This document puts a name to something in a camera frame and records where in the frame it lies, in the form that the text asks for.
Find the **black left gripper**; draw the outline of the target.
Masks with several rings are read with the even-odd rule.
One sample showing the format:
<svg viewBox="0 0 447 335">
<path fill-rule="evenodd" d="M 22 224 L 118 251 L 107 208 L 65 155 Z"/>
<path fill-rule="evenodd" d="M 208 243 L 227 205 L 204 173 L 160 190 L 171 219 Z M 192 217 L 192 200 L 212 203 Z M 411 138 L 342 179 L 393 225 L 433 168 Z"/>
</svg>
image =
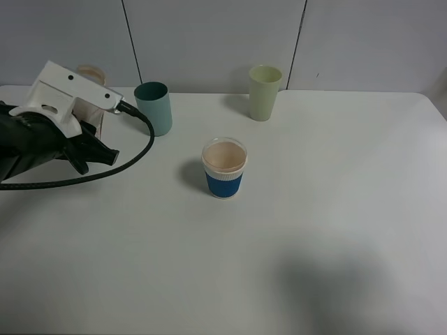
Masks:
<svg viewBox="0 0 447 335">
<path fill-rule="evenodd" d="M 12 116 L 12 109 L 1 102 L 1 174 L 22 174 L 62 156 L 79 174 L 88 173 L 88 163 L 115 164 L 119 151 L 105 146 L 86 121 L 80 122 L 80 135 L 66 138 L 46 116 Z"/>
</svg>

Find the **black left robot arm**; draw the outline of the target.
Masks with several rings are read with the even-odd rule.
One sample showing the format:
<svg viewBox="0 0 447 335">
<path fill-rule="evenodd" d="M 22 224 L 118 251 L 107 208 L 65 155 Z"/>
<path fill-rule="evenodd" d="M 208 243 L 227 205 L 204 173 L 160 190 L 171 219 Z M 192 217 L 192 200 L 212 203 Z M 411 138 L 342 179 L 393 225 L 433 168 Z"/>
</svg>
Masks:
<svg viewBox="0 0 447 335">
<path fill-rule="evenodd" d="M 91 124 L 81 121 L 81 134 L 67 138 L 46 116 L 1 102 L 1 180 L 7 180 L 54 159 L 68 161 L 81 175 L 88 163 L 114 165 L 119 151 L 105 146 Z"/>
</svg>

